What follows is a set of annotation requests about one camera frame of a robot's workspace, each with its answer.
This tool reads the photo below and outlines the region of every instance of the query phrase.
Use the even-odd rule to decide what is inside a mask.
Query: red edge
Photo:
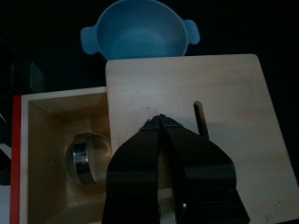
[[[20,204],[20,142],[22,142],[22,96],[14,96],[12,166],[11,166],[11,212],[10,224],[19,224]]]

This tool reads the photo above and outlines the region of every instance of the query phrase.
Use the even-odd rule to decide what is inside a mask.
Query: pot handle
[[[195,22],[190,19],[183,20],[183,23],[186,25],[186,29],[189,32],[189,42],[194,45],[201,43],[202,37],[201,37],[201,32],[199,28],[195,24]]]
[[[99,52],[98,28],[95,26],[81,30],[81,43],[85,53],[95,54]]]

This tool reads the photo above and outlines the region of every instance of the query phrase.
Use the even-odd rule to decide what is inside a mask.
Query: wooden box
[[[22,98],[19,223],[101,223],[106,184],[79,186],[64,171],[74,136],[110,137],[106,87]]]

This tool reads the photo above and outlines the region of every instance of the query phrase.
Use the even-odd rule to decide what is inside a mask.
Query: light blue bowl
[[[121,0],[82,29],[81,42],[87,54],[102,53],[107,60],[173,57],[201,42],[201,34],[194,21],[182,20],[163,3]]]

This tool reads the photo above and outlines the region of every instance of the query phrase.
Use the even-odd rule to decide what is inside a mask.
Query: wooden board
[[[257,55],[122,59],[107,63],[114,151],[159,114],[198,132],[203,104],[210,140],[237,166],[251,224],[299,218],[299,188]]]

